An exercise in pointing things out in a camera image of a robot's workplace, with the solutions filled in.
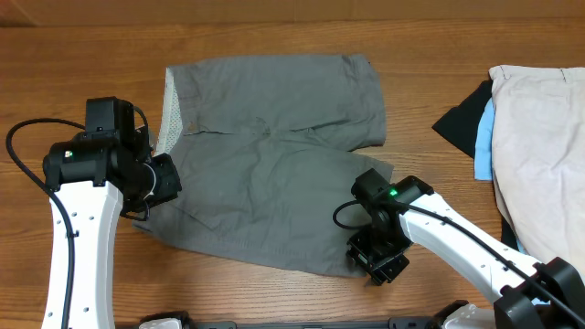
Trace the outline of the grey shorts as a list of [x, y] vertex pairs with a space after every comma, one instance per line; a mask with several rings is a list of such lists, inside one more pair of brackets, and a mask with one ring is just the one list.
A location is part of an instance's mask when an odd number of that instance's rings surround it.
[[138, 230], [178, 249], [292, 271], [358, 277], [351, 186], [386, 141], [378, 74], [361, 55], [206, 59], [170, 66], [156, 150], [182, 189]]

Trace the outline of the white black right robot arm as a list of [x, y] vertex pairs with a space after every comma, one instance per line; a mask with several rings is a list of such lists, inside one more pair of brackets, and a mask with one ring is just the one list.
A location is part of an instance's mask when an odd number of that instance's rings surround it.
[[414, 244], [439, 256], [488, 300], [481, 309], [450, 304], [423, 320], [393, 320], [393, 327], [581, 328], [584, 283], [562, 258], [543, 263], [511, 249], [458, 214], [418, 177], [389, 183], [375, 169], [356, 178], [353, 203], [371, 218], [347, 242], [347, 256], [376, 285], [396, 279]]

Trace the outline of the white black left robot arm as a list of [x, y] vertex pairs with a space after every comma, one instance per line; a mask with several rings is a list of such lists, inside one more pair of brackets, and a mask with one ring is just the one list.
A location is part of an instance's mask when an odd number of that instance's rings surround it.
[[169, 154], [152, 154], [139, 109], [115, 97], [89, 99], [85, 125], [43, 160], [53, 242], [45, 328], [113, 328], [114, 241], [121, 217], [146, 221], [177, 198]]

